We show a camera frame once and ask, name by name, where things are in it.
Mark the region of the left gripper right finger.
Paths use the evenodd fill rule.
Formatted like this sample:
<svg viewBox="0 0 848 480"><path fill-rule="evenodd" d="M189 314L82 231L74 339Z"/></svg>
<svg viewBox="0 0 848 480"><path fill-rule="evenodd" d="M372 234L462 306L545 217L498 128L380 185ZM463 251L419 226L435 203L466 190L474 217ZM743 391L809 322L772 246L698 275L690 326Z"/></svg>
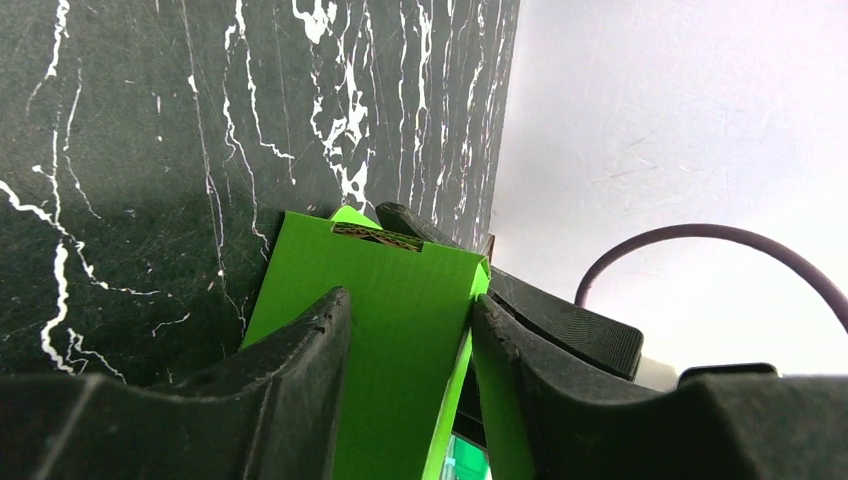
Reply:
<svg viewBox="0 0 848 480"><path fill-rule="evenodd" d="M473 361L497 479L843 479L843 377L705 375L654 391L531 332L487 296Z"/></svg>

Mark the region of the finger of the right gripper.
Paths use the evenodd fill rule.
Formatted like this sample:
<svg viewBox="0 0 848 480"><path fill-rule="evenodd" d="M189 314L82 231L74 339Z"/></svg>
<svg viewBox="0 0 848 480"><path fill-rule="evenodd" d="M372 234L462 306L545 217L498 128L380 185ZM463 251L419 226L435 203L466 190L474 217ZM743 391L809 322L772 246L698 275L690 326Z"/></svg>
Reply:
<svg viewBox="0 0 848 480"><path fill-rule="evenodd" d="M578 307L490 267L488 295L522 326L586 363L632 381L642 358L637 328Z"/></svg>

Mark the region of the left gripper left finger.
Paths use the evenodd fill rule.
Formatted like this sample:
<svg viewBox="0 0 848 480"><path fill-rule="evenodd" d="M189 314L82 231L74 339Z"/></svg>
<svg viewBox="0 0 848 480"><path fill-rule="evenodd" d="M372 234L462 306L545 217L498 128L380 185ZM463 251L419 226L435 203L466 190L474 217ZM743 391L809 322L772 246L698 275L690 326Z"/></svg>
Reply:
<svg viewBox="0 0 848 480"><path fill-rule="evenodd" d="M1 475L328 479L350 336L350 295L335 287L290 324L175 385L5 377Z"/></svg>

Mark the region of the green paper box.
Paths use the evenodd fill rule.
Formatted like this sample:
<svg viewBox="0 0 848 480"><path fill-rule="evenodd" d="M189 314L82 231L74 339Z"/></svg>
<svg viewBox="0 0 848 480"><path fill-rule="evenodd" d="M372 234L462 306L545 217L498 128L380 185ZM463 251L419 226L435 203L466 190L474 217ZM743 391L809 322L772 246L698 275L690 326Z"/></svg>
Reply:
<svg viewBox="0 0 848 480"><path fill-rule="evenodd" d="M436 479L471 357L468 314L489 285L486 259L401 233L344 206L289 211L243 340L291 323L334 287L352 322L332 475Z"/></svg>

